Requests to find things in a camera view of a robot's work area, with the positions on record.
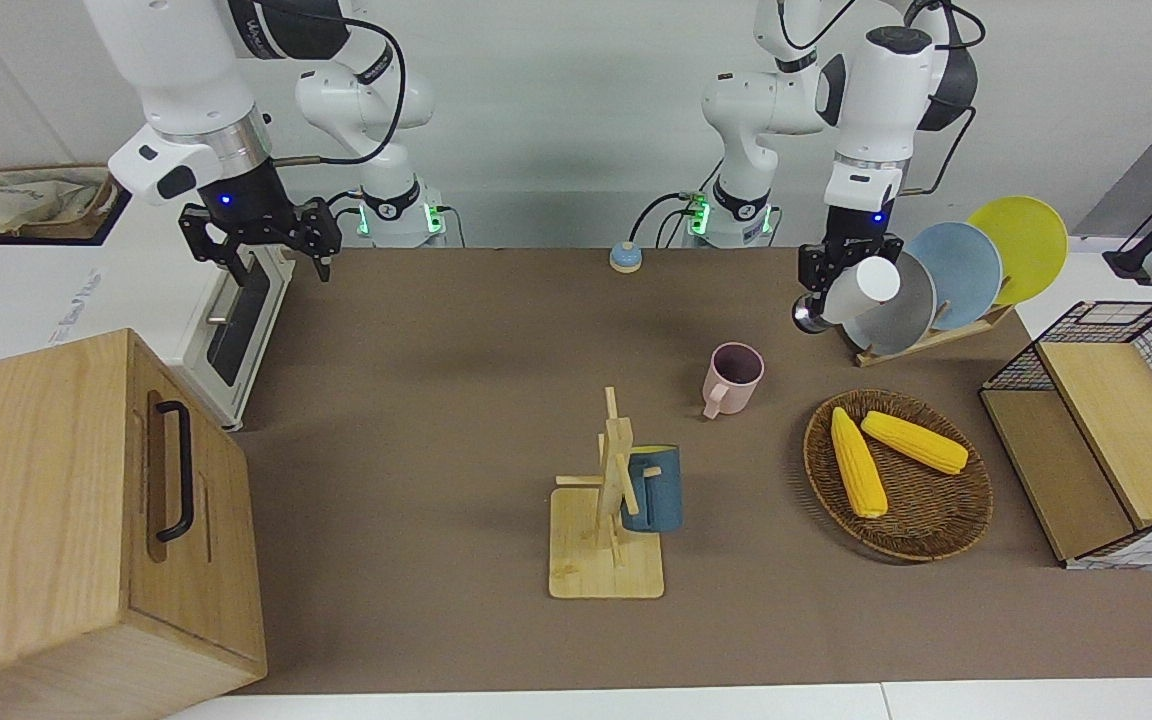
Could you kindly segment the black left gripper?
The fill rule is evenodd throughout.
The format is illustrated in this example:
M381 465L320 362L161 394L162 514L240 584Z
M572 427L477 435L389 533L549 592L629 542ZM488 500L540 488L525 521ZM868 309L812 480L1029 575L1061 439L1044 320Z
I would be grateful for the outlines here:
M897 234L886 234L886 210L829 206L828 241L799 247L799 285L810 300L823 302L840 273L841 258L872 255L896 260L902 247Z

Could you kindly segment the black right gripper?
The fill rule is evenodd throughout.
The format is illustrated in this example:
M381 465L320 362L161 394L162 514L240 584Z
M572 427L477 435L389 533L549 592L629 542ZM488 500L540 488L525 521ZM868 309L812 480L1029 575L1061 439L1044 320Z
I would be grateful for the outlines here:
M251 233L294 233L294 250L310 259L321 282L329 282L342 241L338 219L323 197L294 205L273 159L241 176L205 184L198 195L205 206L185 204L180 210L180 232L197 262L217 264L238 287L247 287L250 270L238 247Z

